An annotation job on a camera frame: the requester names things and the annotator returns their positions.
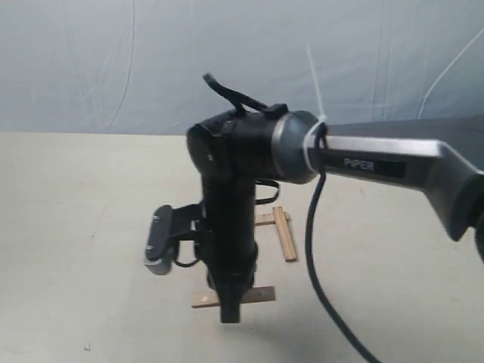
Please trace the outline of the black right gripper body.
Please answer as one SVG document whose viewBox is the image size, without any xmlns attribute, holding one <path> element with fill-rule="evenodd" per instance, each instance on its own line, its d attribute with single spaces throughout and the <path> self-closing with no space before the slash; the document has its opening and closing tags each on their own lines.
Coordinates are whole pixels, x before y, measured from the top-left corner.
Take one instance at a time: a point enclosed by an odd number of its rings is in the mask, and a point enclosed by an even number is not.
<svg viewBox="0 0 484 363">
<path fill-rule="evenodd" d="M 246 292 L 253 286 L 257 258 L 254 239 L 255 181 L 202 179 L 205 226 L 212 232 L 204 262 L 214 288 Z"/>
</svg>

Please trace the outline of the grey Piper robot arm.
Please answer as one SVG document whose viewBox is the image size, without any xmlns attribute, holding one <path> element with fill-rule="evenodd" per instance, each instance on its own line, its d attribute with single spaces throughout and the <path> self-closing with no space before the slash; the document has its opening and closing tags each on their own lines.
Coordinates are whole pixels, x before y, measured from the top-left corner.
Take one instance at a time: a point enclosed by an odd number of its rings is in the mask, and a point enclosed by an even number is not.
<svg viewBox="0 0 484 363">
<path fill-rule="evenodd" d="M 212 239 L 203 261 L 220 318 L 240 321 L 253 286 L 257 182 L 324 183 L 327 174 L 422 192 L 454 241 L 468 229 L 483 249 L 483 117 L 329 126 L 306 111 L 270 120 L 223 113 L 189 128 L 202 181 L 202 223 Z"/>
</svg>

